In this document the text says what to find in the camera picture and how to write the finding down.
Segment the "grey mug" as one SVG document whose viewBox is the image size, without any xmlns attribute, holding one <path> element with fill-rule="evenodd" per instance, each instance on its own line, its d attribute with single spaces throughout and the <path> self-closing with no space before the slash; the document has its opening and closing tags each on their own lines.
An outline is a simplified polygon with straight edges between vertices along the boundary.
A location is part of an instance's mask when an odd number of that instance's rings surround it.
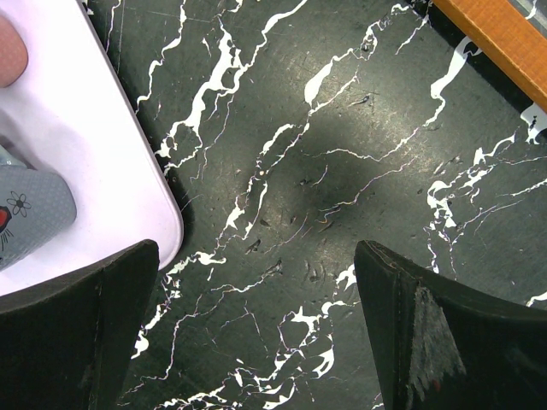
<svg viewBox="0 0 547 410">
<path fill-rule="evenodd" d="M 11 267 L 71 226 L 76 203 L 65 180 L 1 149 L 1 268 Z"/>
</svg>

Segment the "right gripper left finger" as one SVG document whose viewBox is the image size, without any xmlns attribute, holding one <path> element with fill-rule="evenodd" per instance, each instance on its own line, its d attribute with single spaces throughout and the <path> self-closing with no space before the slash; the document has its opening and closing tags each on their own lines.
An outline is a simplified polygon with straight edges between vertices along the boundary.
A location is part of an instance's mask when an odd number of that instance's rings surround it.
<svg viewBox="0 0 547 410">
<path fill-rule="evenodd" d="M 3 409 L 113 409 L 159 271 L 144 240 L 1 298 Z"/>
</svg>

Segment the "pink mug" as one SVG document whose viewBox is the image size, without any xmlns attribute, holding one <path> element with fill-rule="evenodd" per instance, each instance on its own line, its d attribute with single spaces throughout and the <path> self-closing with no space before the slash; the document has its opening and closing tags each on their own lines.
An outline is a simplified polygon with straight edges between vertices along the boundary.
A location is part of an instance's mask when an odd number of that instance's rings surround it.
<svg viewBox="0 0 547 410">
<path fill-rule="evenodd" d="M 26 70 L 28 52 L 26 45 L 12 25 L 1 16 L 0 22 L 0 87 L 12 85 Z"/>
</svg>

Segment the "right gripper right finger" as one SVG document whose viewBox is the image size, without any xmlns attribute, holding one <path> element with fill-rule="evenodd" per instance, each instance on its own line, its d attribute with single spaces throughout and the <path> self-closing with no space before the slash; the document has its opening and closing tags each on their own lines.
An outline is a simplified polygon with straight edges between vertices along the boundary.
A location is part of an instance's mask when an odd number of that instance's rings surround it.
<svg viewBox="0 0 547 410">
<path fill-rule="evenodd" d="M 354 267 L 387 409 L 543 409 L 546 313 L 474 290 L 375 241 Z"/>
</svg>

